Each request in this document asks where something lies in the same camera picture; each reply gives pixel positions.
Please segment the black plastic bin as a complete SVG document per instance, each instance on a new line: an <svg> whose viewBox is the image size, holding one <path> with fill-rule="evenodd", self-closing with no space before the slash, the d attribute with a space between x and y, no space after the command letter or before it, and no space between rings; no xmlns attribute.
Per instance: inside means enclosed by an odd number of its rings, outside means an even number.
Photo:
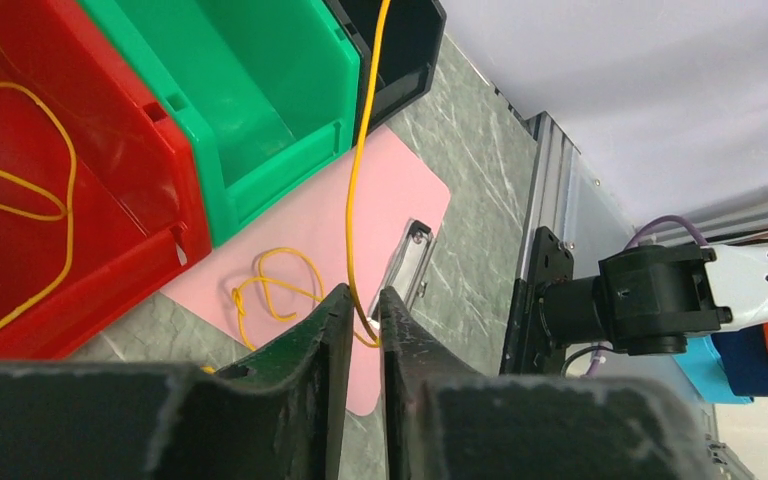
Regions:
<svg viewBox="0 0 768 480"><path fill-rule="evenodd" d="M325 0L324 4L360 56L353 136L357 139L368 92L372 48L381 2ZM369 131L383 125L431 89L445 23L446 12L438 0L390 2L381 41Z"/></svg>

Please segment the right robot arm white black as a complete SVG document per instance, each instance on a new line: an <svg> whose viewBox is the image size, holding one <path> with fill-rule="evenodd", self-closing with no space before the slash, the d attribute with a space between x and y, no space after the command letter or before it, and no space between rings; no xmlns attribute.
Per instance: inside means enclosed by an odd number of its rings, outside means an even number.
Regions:
<svg viewBox="0 0 768 480"><path fill-rule="evenodd" d="M635 247L600 261L596 276L543 282L536 304L553 347L680 354L690 337L768 323L768 245Z"/></svg>

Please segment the red plastic bin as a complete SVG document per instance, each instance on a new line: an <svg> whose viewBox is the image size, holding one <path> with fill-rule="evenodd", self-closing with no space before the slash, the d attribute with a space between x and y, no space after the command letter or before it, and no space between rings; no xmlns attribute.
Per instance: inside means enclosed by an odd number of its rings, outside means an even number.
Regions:
<svg viewBox="0 0 768 480"><path fill-rule="evenodd" d="M192 147L76 1L0 1L0 360L70 355L211 249Z"/></svg>

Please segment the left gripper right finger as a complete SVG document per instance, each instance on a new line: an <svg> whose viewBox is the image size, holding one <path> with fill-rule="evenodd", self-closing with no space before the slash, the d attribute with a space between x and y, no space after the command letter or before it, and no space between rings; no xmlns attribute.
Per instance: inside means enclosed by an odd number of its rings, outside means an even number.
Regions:
<svg viewBox="0 0 768 480"><path fill-rule="evenodd" d="M391 479L717 479L689 407L647 379L484 375L379 296Z"/></svg>

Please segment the green plastic bin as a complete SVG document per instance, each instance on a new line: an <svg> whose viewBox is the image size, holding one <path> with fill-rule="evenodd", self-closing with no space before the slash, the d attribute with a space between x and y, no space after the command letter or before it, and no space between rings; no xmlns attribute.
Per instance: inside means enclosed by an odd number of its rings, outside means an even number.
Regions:
<svg viewBox="0 0 768 480"><path fill-rule="evenodd" d="M361 60L321 1L86 1L187 135L214 246L353 142Z"/></svg>

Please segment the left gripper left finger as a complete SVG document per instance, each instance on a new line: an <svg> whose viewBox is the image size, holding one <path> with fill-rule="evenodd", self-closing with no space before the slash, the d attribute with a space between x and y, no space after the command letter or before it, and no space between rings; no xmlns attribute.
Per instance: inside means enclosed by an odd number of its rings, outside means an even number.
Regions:
<svg viewBox="0 0 768 480"><path fill-rule="evenodd" d="M0 479L335 479L352 323L342 284L213 374L0 362Z"/></svg>

